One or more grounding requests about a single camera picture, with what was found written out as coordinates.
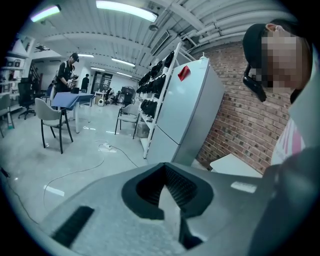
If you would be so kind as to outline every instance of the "white wall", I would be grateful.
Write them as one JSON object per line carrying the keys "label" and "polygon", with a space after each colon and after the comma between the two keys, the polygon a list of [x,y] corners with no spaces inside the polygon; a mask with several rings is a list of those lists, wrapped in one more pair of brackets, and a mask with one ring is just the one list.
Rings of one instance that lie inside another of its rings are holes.
{"label": "white wall", "polygon": [[121,91],[121,88],[124,86],[131,86],[135,90],[137,89],[137,82],[132,81],[131,79],[125,78],[120,75],[113,75],[110,83],[110,87],[114,90],[116,94],[118,91]]}
{"label": "white wall", "polygon": [[61,62],[49,62],[49,60],[43,60],[43,62],[34,63],[34,66],[38,68],[38,74],[42,73],[41,90],[46,90],[51,84],[51,81],[55,78],[56,72],[59,69]]}

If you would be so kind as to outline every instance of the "red brick wall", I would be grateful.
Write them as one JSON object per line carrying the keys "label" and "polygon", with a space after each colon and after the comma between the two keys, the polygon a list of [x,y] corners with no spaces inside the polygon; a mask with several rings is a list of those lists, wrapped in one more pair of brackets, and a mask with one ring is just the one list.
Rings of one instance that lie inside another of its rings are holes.
{"label": "red brick wall", "polygon": [[210,170],[210,162],[232,153],[263,173],[288,122],[290,94],[266,92],[267,100],[260,102],[251,93],[242,82],[247,61],[241,42],[209,48],[204,53],[224,84],[225,93],[196,159]]}

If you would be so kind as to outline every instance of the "white table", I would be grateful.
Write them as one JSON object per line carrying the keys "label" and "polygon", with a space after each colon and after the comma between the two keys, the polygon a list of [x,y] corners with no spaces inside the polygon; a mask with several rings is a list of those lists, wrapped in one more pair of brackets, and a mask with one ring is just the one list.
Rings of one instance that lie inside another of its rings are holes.
{"label": "white table", "polygon": [[251,166],[241,161],[233,154],[228,154],[216,161],[210,163],[212,167],[211,172],[229,174],[229,175],[239,175],[261,178],[261,173],[257,172]]}

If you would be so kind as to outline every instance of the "floor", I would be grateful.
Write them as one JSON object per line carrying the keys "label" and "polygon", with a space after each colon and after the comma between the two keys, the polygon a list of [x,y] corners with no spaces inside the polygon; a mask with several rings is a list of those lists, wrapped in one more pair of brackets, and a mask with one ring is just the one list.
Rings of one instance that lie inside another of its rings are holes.
{"label": "floor", "polygon": [[78,134],[70,111],[68,117],[73,143],[64,125],[63,154],[60,153],[59,133],[55,132],[57,136],[54,138],[47,126],[44,127],[46,148],[43,147],[40,120],[36,116],[30,114],[24,120],[18,119],[21,112],[14,113],[12,118],[15,129],[7,129],[6,121],[1,121],[4,138],[0,138],[0,167],[10,173],[8,183],[1,175],[2,185],[22,212],[24,210],[18,197],[9,189],[9,185],[19,195],[29,216],[40,223],[56,206],[91,182],[134,169],[135,165],[140,167],[148,164],[143,159],[139,138],[132,139],[133,124],[122,122],[122,130],[118,125],[115,135],[120,107],[94,105],[91,122],[88,123],[88,107],[81,106],[81,130]]}

